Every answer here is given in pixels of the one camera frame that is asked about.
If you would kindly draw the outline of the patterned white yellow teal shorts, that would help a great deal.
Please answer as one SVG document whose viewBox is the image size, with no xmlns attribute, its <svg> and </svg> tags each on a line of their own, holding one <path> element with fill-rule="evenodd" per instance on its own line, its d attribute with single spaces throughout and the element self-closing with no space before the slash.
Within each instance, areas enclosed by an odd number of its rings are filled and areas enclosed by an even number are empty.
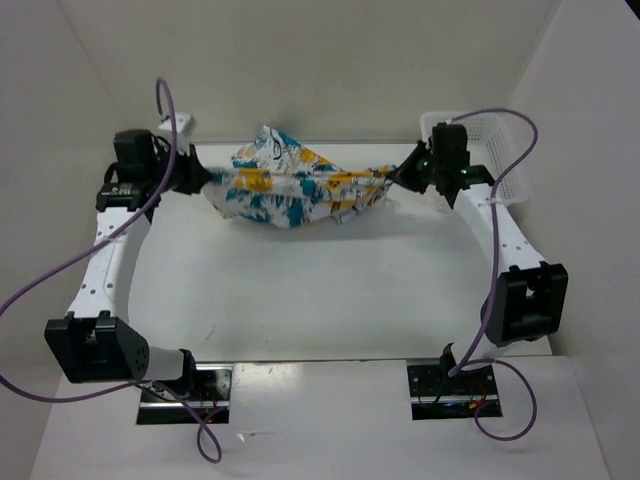
<svg viewBox="0 0 640 480">
<path fill-rule="evenodd" d="M 209 167 L 202 193 L 225 219 L 281 229 L 326 218 L 345 223 L 383 199 L 392 165 L 346 170 L 289 135 L 263 126 L 228 167 Z"/>
</svg>

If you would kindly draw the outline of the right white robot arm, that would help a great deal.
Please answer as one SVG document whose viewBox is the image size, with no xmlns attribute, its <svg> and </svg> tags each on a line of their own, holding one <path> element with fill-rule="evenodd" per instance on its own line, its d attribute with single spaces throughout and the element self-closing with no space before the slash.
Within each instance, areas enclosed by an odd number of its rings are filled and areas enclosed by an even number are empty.
<svg viewBox="0 0 640 480">
<path fill-rule="evenodd" d="M 440 359 L 440 385 L 460 393 L 473 382 L 473 370 L 510 346 L 558 331 L 569 275 L 533 247 L 511 215 L 510 205 L 524 195 L 507 194 L 502 185 L 523 160 L 511 158 L 506 125 L 497 114 L 426 115 L 421 134 L 391 180 L 420 194 L 434 187 L 470 229 L 491 267 L 477 331 L 447 345 Z"/>
</svg>

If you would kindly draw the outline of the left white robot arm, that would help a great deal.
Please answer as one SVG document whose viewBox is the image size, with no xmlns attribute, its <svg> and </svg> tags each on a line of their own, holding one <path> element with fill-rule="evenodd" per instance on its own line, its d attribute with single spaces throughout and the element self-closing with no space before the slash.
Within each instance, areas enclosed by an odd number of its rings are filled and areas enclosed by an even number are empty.
<svg viewBox="0 0 640 480">
<path fill-rule="evenodd" d="M 129 294 L 161 195 L 196 194 L 209 175 L 194 148 L 172 154 L 169 141 L 148 130 L 118 132 L 113 146 L 116 160 L 96 195 L 98 249 L 66 314 L 48 321 L 44 337 L 74 384 L 160 382 L 185 400 L 200 385 L 193 354 L 154 347 L 131 327 Z"/>
</svg>

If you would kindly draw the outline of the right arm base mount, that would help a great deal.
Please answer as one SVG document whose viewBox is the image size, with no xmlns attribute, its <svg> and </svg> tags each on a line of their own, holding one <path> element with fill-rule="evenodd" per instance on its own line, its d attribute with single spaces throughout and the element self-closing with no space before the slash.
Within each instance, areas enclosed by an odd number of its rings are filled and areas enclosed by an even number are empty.
<svg viewBox="0 0 640 480">
<path fill-rule="evenodd" d="M 436 359 L 408 360 L 406 372 L 413 421 L 503 416 L 491 366 L 449 378 Z"/>
</svg>

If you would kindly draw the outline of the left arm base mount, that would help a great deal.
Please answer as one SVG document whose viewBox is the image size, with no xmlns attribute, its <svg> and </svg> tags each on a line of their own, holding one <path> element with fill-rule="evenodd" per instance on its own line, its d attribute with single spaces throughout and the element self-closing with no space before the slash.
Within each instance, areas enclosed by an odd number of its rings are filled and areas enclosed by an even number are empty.
<svg viewBox="0 0 640 480">
<path fill-rule="evenodd" d="M 207 424 L 228 424 L 234 366 L 198 362 L 188 386 L 169 382 L 169 387 Z M 165 387 L 139 386 L 137 425 L 194 424 L 196 420 Z"/>
</svg>

